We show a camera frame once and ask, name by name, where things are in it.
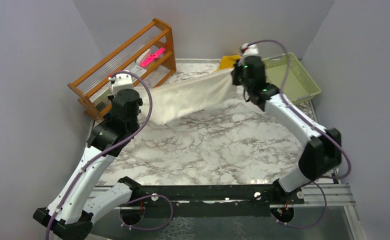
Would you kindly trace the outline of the white terry towel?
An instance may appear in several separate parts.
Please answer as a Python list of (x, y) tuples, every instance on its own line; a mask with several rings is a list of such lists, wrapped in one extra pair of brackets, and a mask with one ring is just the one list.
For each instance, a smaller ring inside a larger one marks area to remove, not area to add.
[(230, 68), (221, 69), (150, 89), (153, 108), (149, 121), (165, 125), (233, 98), (237, 86), (233, 84), (231, 71)]

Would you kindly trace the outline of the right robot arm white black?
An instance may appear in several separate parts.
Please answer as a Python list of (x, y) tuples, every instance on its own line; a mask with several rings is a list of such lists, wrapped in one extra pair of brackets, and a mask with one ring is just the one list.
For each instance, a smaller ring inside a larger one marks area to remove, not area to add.
[(272, 199), (283, 204), (292, 192), (322, 177), (342, 162), (341, 133), (327, 129), (300, 112), (281, 90), (266, 81), (266, 68), (261, 57), (251, 55), (238, 59), (231, 71), (232, 83), (243, 86), (251, 102), (272, 115), (301, 143), (303, 152), (297, 167), (273, 182)]

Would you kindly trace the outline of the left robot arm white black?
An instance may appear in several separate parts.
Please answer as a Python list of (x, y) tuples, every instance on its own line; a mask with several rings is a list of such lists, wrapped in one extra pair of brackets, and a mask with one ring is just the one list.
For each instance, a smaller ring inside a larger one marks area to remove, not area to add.
[(54, 233), (66, 240), (83, 240), (92, 228), (93, 213), (85, 210), (96, 183), (121, 150), (146, 125), (139, 124), (143, 100), (134, 89), (122, 89), (112, 99), (110, 116), (95, 126), (70, 179), (58, 196), (33, 218), (46, 227), (45, 239)]

